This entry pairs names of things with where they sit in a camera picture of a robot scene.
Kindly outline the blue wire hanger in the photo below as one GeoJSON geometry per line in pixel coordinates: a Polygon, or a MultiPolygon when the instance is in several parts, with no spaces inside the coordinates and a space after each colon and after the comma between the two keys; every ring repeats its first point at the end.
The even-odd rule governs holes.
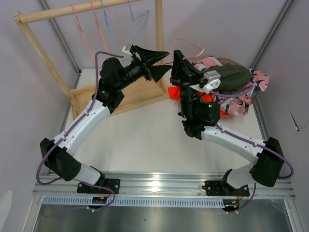
{"type": "Polygon", "coordinates": [[[131,5],[131,0],[128,1],[129,11],[131,16],[131,29],[129,32],[128,43],[138,44],[142,41],[144,30],[148,23],[149,10],[145,10],[141,14],[134,15],[131,5]]]}
{"type": "Polygon", "coordinates": [[[114,52],[116,52],[114,36],[113,36],[112,28],[110,26],[110,23],[109,23],[109,20],[108,20],[108,17],[107,17],[104,1],[100,0],[100,2],[101,2],[101,5],[102,5],[102,9],[103,9],[103,16],[104,16],[105,24],[106,24],[106,27],[108,29],[108,32],[109,32],[109,35],[110,35],[110,38],[111,38],[112,47],[113,47],[114,52]]]}

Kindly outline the dark olive shorts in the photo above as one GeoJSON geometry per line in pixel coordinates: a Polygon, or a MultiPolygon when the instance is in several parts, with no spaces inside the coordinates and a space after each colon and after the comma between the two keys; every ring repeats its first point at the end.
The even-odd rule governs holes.
{"type": "Polygon", "coordinates": [[[251,71],[244,66],[225,64],[223,66],[212,66],[206,72],[217,71],[220,77],[220,85],[217,88],[221,94],[234,94],[244,89],[253,79],[251,71]]]}

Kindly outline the pink patterned shorts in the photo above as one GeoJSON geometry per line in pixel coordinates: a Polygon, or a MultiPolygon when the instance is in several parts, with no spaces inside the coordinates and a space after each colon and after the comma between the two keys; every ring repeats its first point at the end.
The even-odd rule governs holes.
{"type": "MultiPolygon", "coordinates": [[[[204,72],[206,69],[212,66],[223,66],[223,64],[221,64],[217,58],[214,57],[204,58],[202,60],[193,62],[192,64],[195,68],[204,72]]],[[[264,74],[261,70],[249,70],[253,74],[253,79],[245,88],[253,87],[253,89],[244,95],[227,99],[226,97],[218,97],[210,93],[214,102],[222,104],[220,114],[234,116],[246,115],[249,110],[249,105],[253,103],[257,93],[259,91],[264,92],[268,87],[269,76],[264,74]]]]}

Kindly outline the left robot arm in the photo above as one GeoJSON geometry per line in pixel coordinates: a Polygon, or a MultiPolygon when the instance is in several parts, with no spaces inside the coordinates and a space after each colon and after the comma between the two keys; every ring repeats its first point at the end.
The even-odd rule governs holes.
{"type": "Polygon", "coordinates": [[[104,60],[102,68],[96,68],[95,92],[85,109],[74,119],[69,128],[62,131],[52,140],[44,138],[40,143],[42,160],[36,172],[40,185],[40,172],[43,166],[52,170],[59,179],[77,180],[87,183],[93,193],[104,190],[105,182],[101,171],[82,164],[74,156],[80,145],[96,126],[108,118],[124,99],[123,89],[141,77],[147,81],[158,82],[171,65],[157,65],[169,55],[167,51],[153,51],[132,45],[129,50],[123,49],[124,59],[131,63],[123,66],[121,56],[111,54],[104,60]]]}

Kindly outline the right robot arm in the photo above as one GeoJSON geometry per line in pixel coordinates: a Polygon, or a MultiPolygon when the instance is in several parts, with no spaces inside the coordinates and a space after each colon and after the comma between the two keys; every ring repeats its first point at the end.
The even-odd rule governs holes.
{"type": "Polygon", "coordinates": [[[221,145],[249,161],[238,169],[228,170],[221,180],[221,191],[231,195],[251,183],[273,187],[284,164],[278,140],[251,138],[220,125],[220,105],[203,102],[199,92],[216,91],[222,76],[216,71],[200,71],[180,50],[173,52],[170,82],[180,90],[180,116],[185,133],[192,138],[221,145]]]}

